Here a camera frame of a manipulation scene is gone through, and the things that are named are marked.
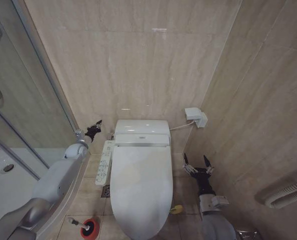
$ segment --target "pipe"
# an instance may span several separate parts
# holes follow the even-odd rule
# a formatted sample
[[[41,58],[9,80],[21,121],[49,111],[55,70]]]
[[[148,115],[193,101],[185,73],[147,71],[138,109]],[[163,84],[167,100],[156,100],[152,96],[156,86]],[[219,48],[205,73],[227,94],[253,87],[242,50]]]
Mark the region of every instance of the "pipe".
[[[282,190],[279,190],[273,193],[272,195],[270,195],[265,200],[265,205],[270,208],[281,209],[296,201],[297,201],[297,182],[287,187],[284,187]]]

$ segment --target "plunger handle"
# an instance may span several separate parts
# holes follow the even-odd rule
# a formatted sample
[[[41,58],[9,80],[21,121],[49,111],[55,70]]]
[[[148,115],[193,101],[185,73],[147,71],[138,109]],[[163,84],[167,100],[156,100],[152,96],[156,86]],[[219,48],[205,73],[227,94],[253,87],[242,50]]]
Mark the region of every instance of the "plunger handle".
[[[85,229],[86,231],[88,231],[90,229],[90,226],[80,223],[79,221],[76,221],[73,217],[68,217],[67,221],[70,224],[73,224],[73,225],[79,226],[80,228]]]

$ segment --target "floor drain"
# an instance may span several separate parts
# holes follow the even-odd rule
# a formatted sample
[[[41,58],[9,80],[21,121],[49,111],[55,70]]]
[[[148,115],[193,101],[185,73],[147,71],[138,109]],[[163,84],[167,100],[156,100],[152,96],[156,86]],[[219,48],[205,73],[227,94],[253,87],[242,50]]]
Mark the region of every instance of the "floor drain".
[[[11,171],[13,168],[14,168],[14,164],[8,164],[8,165],[6,165],[5,167],[3,167],[2,171],[3,171],[4,173],[8,173],[8,172]]]
[[[110,185],[105,185],[102,189],[101,198],[109,198],[110,197]]]

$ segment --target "tiled floor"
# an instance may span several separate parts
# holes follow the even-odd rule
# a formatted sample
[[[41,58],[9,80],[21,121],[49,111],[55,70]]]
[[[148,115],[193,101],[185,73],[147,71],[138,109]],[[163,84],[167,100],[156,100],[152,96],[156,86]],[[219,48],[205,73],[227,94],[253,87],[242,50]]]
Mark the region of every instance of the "tiled floor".
[[[95,218],[100,223],[98,240],[129,240],[115,221],[110,198],[101,198],[102,188],[95,185],[100,155],[91,155],[78,193],[65,218],[54,227],[48,240],[82,240],[79,228],[68,223],[72,216],[78,221]],[[199,215],[197,186],[182,169],[182,155],[172,155],[173,205],[181,204],[184,212],[169,215],[153,240],[203,240]]]

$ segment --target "bidet control panel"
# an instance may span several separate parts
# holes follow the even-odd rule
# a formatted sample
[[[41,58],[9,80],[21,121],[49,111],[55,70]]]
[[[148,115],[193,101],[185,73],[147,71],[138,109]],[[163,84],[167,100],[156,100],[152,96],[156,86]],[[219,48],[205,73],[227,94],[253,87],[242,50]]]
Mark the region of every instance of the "bidet control panel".
[[[103,186],[107,182],[111,167],[111,157],[115,141],[106,140],[104,143],[102,156],[100,157],[95,184]]]

